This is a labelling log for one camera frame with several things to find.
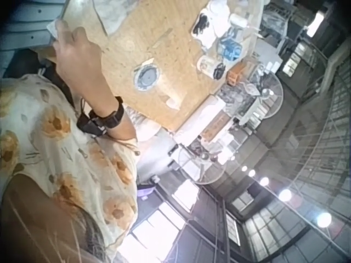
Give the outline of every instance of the fluorescent light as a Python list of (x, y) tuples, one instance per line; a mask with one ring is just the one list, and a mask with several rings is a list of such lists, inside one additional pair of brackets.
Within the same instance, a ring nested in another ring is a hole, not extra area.
[(324, 15), (322, 15), (320, 12), (316, 14), (316, 17), (314, 18), (313, 22), (307, 27), (307, 36), (313, 37), (314, 34), (316, 34), (320, 24), (324, 20)]
[(324, 212), (317, 217), (317, 225), (321, 228), (326, 228), (331, 223), (331, 214)]
[(255, 171), (255, 170), (251, 170), (251, 171), (248, 172), (248, 175), (249, 175), (250, 177), (254, 177), (255, 174), (256, 174), (256, 171)]
[(290, 201), (291, 199), (291, 191), (289, 189), (284, 189), (283, 191), (280, 192), (279, 194), (279, 199), (283, 202)]
[(267, 177), (264, 177), (264, 178), (261, 179), (259, 184), (262, 185), (262, 186), (267, 186), (269, 184), (269, 179)]

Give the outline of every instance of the wooden board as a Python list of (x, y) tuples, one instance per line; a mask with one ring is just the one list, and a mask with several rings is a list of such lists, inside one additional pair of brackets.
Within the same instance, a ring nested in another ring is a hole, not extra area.
[[(177, 130), (218, 83), (196, 70), (200, 45), (190, 30), (207, 0), (142, 0), (118, 31), (107, 38), (93, 9), (92, 0), (71, 0), (64, 19), (71, 29), (83, 26), (88, 38), (103, 50), (103, 73), (115, 95), (127, 105), (161, 124)], [(51, 50), (38, 51), (55, 61)], [(157, 86), (149, 92), (134, 87), (134, 70), (154, 59), (160, 71)], [(181, 101), (179, 111), (166, 105), (168, 98)]]
[(203, 137), (207, 142), (211, 142), (216, 135), (227, 125), (230, 121), (230, 117), (224, 111), (220, 111), (216, 117), (212, 120), (212, 122), (206, 127), (205, 130), (201, 133), (201, 137)]

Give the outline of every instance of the paper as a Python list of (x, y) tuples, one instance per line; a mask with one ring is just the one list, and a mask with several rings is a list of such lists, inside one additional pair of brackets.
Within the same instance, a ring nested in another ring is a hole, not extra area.
[(51, 23), (49, 23), (46, 28), (47, 30), (50, 32), (50, 34), (57, 39), (57, 30), (56, 30), (56, 20), (52, 21)]
[(93, 0), (94, 8), (109, 36), (115, 33), (139, 0)]

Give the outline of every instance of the woman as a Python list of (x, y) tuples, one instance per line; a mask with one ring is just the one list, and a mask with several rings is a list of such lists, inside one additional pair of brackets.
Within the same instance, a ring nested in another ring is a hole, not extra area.
[[(56, 23), (57, 73), (106, 120), (121, 112), (83, 28)], [(137, 140), (127, 115), (94, 139), (47, 79), (1, 83), (1, 247), (16, 262), (109, 262), (137, 217)]]

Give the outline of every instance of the orange flower print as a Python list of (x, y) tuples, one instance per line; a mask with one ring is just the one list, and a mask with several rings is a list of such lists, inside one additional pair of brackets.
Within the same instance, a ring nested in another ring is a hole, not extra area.
[(89, 146), (89, 155), (96, 165), (99, 167), (105, 168), (109, 165), (100, 145), (96, 142), (90, 143)]
[(46, 108), (41, 129), (46, 137), (61, 140), (71, 133), (71, 122), (63, 111), (53, 105)]
[(125, 185), (129, 185), (133, 181), (133, 175), (131, 171), (126, 166), (122, 158), (116, 153), (112, 159), (110, 159), (112, 165), (114, 166), (116, 173), (120, 177), (121, 181)]
[(68, 212), (74, 211), (76, 208), (70, 204), (75, 204), (83, 208), (83, 191), (79, 190), (77, 181), (70, 173), (61, 173), (50, 176), (50, 181), (56, 185), (57, 191), (53, 194), (53, 199), (58, 205)]
[(133, 222), (135, 212), (125, 199), (110, 198), (104, 202), (105, 221), (127, 230)]
[(1, 171), (11, 174), (18, 162), (19, 143), (14, 132), (7, 130), (1, 135)]
[(13, 89), (3, 89), (0, 93), (0, 118), (9, 113), (10, 105), (16, 98), (17, 93)]

